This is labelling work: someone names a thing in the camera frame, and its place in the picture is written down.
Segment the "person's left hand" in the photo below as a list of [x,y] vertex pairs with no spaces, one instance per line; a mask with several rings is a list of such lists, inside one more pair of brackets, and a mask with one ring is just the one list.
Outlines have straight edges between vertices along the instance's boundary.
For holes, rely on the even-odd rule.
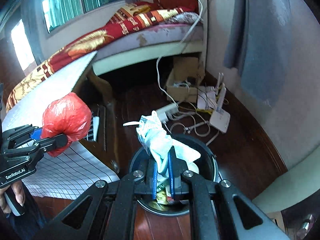
[[25,192],[21,180],[1,188],[1,210],[5,215],[12,212],[10,203],[13,204],[15,210],[17,205],[24,207],[24,202]]

